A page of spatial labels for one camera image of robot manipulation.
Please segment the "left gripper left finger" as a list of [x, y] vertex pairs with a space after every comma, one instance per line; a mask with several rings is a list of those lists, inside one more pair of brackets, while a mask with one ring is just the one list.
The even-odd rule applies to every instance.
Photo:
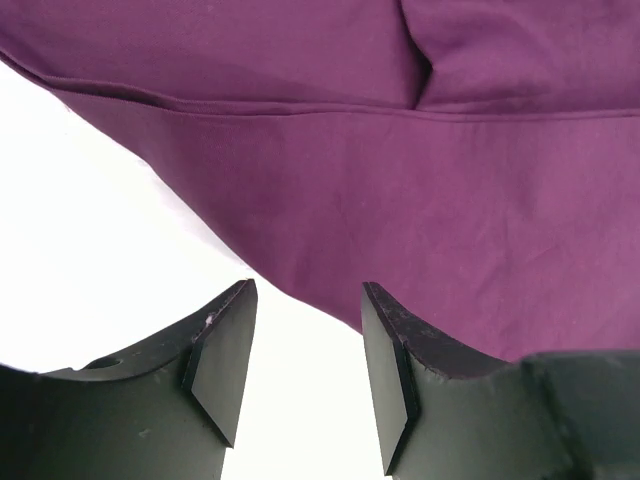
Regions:
[[1, 369], [5, 479], [217, 479], [236, 439], [257, 290], [235, 283], [186, 318], [80, 370]]

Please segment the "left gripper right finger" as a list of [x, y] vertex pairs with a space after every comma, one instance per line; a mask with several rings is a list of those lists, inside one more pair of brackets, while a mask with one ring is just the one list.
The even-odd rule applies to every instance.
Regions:
[[394, 479], [635, 479], [639, 354], [514, 363], [363, 286], [365, 355], [384, 473]]

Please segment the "purple surgical drape cloth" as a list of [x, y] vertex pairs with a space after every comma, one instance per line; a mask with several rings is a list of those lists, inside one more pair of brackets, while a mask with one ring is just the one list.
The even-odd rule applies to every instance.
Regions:
[[5, 1], [1, 59], [353, 328], [639, 344], [635, 1]]

